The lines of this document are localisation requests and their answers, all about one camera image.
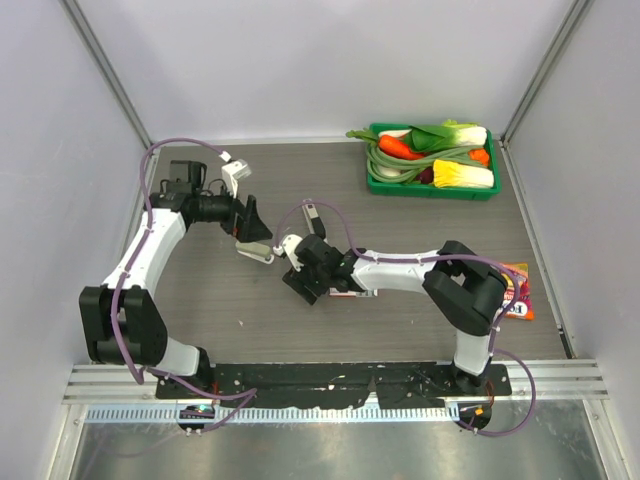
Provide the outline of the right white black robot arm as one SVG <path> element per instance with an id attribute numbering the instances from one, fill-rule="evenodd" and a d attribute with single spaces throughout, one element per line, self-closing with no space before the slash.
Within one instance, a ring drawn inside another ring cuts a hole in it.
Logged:
<path id="1" fill-rule="evenodd" d="M 275 254 L 291 264 L 283 276 L 285 284 L 310 305 L 332 290 L 394 290 L 429 296 L 456 330 L 453 386 L 465 395 L 485 387 L 492 331 L 507 290 L 496 264 L 482 262 L 457 241 L 413 255 L 365 249 L 342 253 L 316 234 L 288 235 L 275 247 Z"/>

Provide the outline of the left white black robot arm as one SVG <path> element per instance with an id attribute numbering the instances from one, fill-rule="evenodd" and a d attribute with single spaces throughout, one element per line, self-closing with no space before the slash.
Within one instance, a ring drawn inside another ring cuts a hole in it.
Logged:
<path id="1" fill-rule="evenodd" d="M 196 223 L 217 223 L 236 241 L 237 251 L 265 264 L 274 255 L 272 233 L 262 222 L 254 196 L 241 200 L 239 182 L 251 170 L 243 160 L 221 169 L 217 194 L 205 187 L 207 167 L 197 161 L 173 161 L 170 176 L 150 195 L 139 229 L 123 258 L 98 286 L 79 297 L 89 357 L 99 364 L 125 365 L 136 380 L 148 370 L 171 375 L 190 398 L 213 389 L 206 351 L 170 337 L 154 294 L 172 251 Z"/>

